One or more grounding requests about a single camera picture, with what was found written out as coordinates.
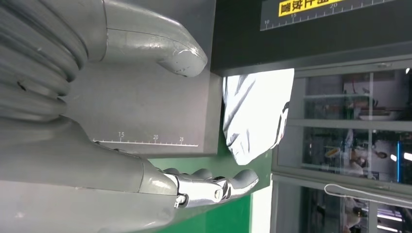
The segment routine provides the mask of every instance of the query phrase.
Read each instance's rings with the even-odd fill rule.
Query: white surface
[[[394,220],[394,221],[398,221],[398,222],[402,221],[402,219],[399,218],[399,217],[392,217],[392,216],[387,216],[387,215],[377,215],[377,217],[390,219],[390,220]]]
[[[270,186],[252,193],[250,233],[269,233],[271,223],[273,182]]]
[[[405,153],[403,154],[403,158],[404,158],[404,159],[407,159],[407,160],[409,160],[409,161],[412,161],[412,154],[405,152]]]
[[[375,142],[375,151],[384,152],[388,157],[381,159],[377,155],[372,154],[369,160],[369,166],[372,171],[379,172],[379,180],[395,181],[396,180],[396,163],[391,160],[390,155],[396,152],[396,147],[391,145],[391,142],[378,140]]]
[[[394,154],[391,154],[391,159],[395,162],[397,161],[397,157]]]
[[[378,225],[378,228],[383,229],[383,230],[387,230],[387,231],[390,231],[390,232],[398,232],[397,229],[393,229],[393,228],[390,228],[390,227],[385,227],[385,226]]]
[[[223,80],[223,132],[239,165],[279,144],[288,115],[288,109],[282,110],[291,98],[293,76],[294,69],[285,69]]]

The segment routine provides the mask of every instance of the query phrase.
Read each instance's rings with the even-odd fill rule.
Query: ceiling light
[[[398,221],[398,222],[402,221],[402,219],[399,218],[399,217],[392,217],[392,216],[387,216],[387,215],[377,215],[377,217],[390,219],[390,220],[395,220],[395,221]]]
[[[384,226],[381,226],[381,225],[378,225],[378,228],[382,229],[382,230],[387,230],[387,231],[390,231],[390,232],[398,232],[398,230],[396,230],[396,229],[393,229],[393,228],[390,228],[390,227],[384,227]]]
[[[405,159],[407,159],[407,160],[411,160],[411,161],[412,161],[412,154],[411,154],[411,153],[405,152],[405,153],[403,154],[403,157],[404,157]]]

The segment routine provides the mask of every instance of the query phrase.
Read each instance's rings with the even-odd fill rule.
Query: black panel
[[[260,12],[260,0],[217,1],[211,59],[214,72],[412,41],[412,0],[263,32],[259,30]]]
[[[270,30],[321,17],[361,10],[394,0],[265,0],[262,2],[260,30]]]

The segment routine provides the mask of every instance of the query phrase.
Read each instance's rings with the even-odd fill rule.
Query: white cloth
[[[239,165],[279,144],[283,137],[294,69],[231,76],[223,80],[226,144]]]

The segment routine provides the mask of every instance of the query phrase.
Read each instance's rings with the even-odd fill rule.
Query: robotic arm
[[[0,1],[0,232],[123,233],[180,208],[223,203],[258,182],[164,171],[92,142],[58,98],[86,62],[153,60],[198,75],[207,57],[178,22],[123,1]]]

